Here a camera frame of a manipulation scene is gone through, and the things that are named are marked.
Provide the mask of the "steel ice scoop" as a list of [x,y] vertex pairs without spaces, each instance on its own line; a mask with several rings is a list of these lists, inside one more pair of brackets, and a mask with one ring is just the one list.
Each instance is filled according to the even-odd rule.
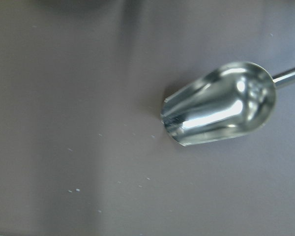
[[295,83],[295,68],[276,76],[248,61],[227,63],[164,100],[160,118],[182,146],[247,135],[268,121],[277,90]]

